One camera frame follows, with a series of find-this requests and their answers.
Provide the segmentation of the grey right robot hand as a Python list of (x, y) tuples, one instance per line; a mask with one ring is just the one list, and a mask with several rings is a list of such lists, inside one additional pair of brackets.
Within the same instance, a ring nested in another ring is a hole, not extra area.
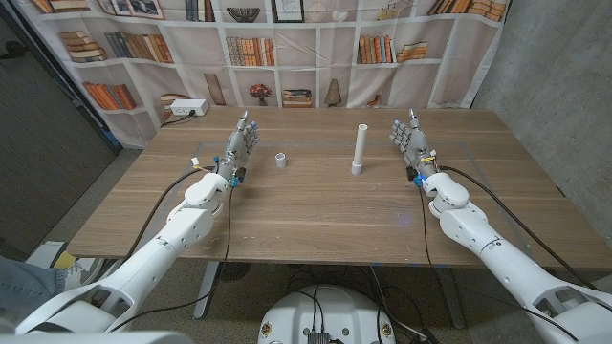
[(389, 138), (403, 155), (408, 179), (422, 186), (427, 178), (439, 170), (414, 109), (410, 108), (408, 113), (409, 123), (396, 119)]

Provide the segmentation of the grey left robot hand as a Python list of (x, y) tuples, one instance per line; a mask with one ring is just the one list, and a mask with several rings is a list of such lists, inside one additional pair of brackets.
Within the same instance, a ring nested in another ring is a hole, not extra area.
[(249, 156), (259, 141), (258, 125), (246, 110), (230, 134), (225, 154), (217, 162), (216, 173), (236, 186), (246, 179)]

